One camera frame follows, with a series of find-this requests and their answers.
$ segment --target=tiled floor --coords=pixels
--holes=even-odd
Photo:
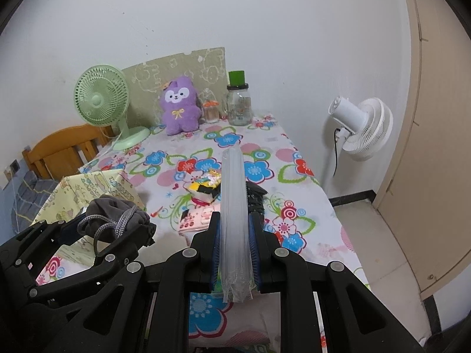
[[[399,244],[368,200],[335,207],[373,293],[416,340],[430,336],[419,287]]]

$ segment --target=fan grille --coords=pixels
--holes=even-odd
[[[378,98],[369,98],[359,104],[368,113],[366,126],[357,134],[347,138],[343,149],[354,160],[367,160],[388,140],[392,130],[391,110]]]
[[[108,126],[126,112],[129,91],[121,71],[108,65],[86,70],[74,89],[75,108],[94,126]]]

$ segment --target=green desk fan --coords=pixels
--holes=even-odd
[[[93,126],[118,123],[121,134],[114,150],[129,149],[150,135],[150,130],[142,126],[128,128],[128,85],[121,70],[112,66],[97,65],[86,70],[75,85],[74,104],[83,120]]]

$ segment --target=orange jar lid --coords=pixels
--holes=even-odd
[[[206,101],[203,103],[203,107],[211,107],[211,106],[218,106],[219,102],[216,101]]]

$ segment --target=purple plush toy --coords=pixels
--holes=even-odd
[[[171,81],[160,97],[160,106],[164,111],[162,121],[167,126],[167,135],[198,130],[201,110],[196,105],[196,90],[189,77],[181,76]]]

